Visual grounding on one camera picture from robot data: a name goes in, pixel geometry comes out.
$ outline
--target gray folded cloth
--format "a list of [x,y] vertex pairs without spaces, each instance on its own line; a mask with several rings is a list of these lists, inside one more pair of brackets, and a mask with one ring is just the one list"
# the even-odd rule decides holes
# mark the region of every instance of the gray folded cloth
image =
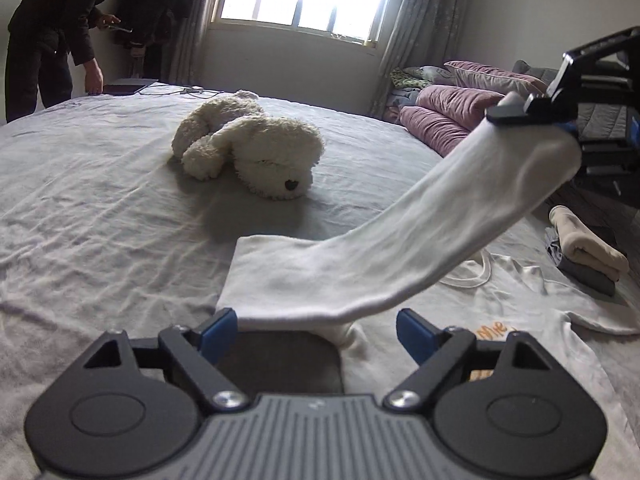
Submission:
[[562,254],[560,237],[555,227],[545,229],[545,245],[546,252],[559,270],[607,296],[616,293],[616,284],[602,272],[583,264],[575,264]]

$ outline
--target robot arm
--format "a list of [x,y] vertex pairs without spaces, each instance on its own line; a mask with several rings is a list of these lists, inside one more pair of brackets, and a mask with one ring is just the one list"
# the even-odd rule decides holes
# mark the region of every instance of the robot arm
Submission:
[[[617,61],[604,60],[616,56]],[[626,106],[626,136],[578,140],[582,167],[574,182],[585,189],[640,208],[640,27],[631,27],[564,53],[558,76],[544,95],[522,105],[492,107],[495,124],[567,123],[578,104]]]
[[155,338],[103,334],[28,411],[38,480],[590,480],[606,440],[598,405],[526,332],[478,340],[402,309],[398,341],[418,368],[379,406],[249,400],[212,366],[237,331],[223,309]]

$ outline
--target window frame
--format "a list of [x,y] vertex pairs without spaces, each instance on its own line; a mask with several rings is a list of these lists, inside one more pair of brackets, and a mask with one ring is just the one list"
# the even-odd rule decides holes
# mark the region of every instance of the window frame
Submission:
[[[380,35],[382,33],[382,25],[385,19],[385,13],[388,8],[388,4],[389,0],[380,0],[371,23],[371,27],[369,29],[369,38],[366,40],[362,40],[361,38],[353,38],[351,36],[343,36],[340,34],[335,34],[334,32],[328,30],[320,30],[318,28],[300,27],[299,25],[294,25],[293,23],[287,25],[285,23],[271,23],[263,22],[261,20],[237,20],[233,18],[222,18],[222,9],[225,5],[225,0],[216,0],[209,28],[226,28],[226,26],[279,28],[282,30],[291,30],[304,34],[331,38],[332,40],[339,40],[346,43],[364,46],[367,48],[376,48],[378,46],[378,41],[380,40]],[[299,22],[301,13],[302,0],[299,0],[292,17],[292,22]],[[330,23],[332,21],[335,22],[335,16],[333,17],[333,20],[330,19]]]

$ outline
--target beige folded towel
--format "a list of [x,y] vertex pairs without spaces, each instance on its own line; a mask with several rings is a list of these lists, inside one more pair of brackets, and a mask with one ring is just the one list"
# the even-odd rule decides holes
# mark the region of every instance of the beige folded towel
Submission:
[[614,282],[629,272],[625,255],[598,238],[569,208],[555,206],[549,220],[558,230],[562,254],[572,262],[599,270]]

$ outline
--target blue gripper pad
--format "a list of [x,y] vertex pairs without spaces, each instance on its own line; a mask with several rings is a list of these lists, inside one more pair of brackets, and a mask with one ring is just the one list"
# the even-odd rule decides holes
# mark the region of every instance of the blue gripper pad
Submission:
[[638,118],[629,113],[626,119],[626,127],[628,128],[628,139],[631,145],[636,149],[640,149],[640,124]]
[[556,123],[555,126],[562,128],[564,131],[572,134],[576,139],[578,138],[578,126],[575,121],[568,121],[566,123]]
[[418,316],[410,308],[404,308],[398,312],[396,317],[398,341],[418,365],[438,351],[440,334],[442,334],[440,329]]
[[235,311],[226,308],[220,311],[220,317],[202,332],[198,352],[214,365],[236,340],[236,334],[238,334],[238,316]]

